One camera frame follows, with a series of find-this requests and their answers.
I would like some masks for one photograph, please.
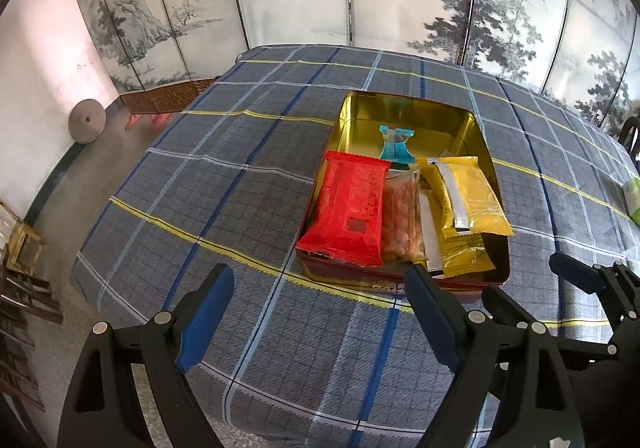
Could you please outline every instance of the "white wall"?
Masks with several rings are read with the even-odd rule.
[[[76,0],[10,0],[0,15],[0,197],[24,215],[73,144],[66,121],[117,93]]]

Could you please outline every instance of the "table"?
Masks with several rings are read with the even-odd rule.
[[[72,272],[114,326],[172,309],[217,262],[236,291],[188,374],[207,415],[292,446],[413,447],[452,376],[406,301],[303,276],[294,253],[324,144],[353,89],[472,111],[494,158],[510,238],[504,290],[553,332],[606,341],[594,295],[548,257],[640,267],[622,147],[577,114],[458,66],[354,47],[257,47],[152,144],[89,233]],[[473,446],[486,439],[488,398]]]

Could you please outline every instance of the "concrete floor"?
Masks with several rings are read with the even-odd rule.
[[[120,108],[96,141],[88,145],[71,165],[40,213],[35,228],[48,246],[38,264],[38,275],[51,282],[54,297],[65,315],[62,325],[28,316],[29,332],[36,350],[28,352],[31,370],[40,386],[46,413],[26,405],[49,447],[58,436],[66,388],[86,335],[102,319],[69,284],[69,274],[100,212],[129,171],[156,137],[144,118],[124,131],[129,113]],[[136,386],[149,431],[158,448],[171,447],[142,366],[134,366]],[[266,447],[265,440],[226,424],[211,421],[225,447]]]

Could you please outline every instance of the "clear plastic bag of peanuts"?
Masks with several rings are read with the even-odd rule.
[[[382,195],[382,260],[424,260],[418,176],[420,172],[390,171]]]

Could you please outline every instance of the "yellow snack package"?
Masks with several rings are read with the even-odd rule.
[[[470,233],[514,234],[478,167],[478,157],[420,158],[417,162],[442,206],[445,238]]]
[[[495,269],[480,235],[442,236],[442,208],[431,190],[420,190],[420,219],[427,270],[442,271],[436,277],[452,278]]]

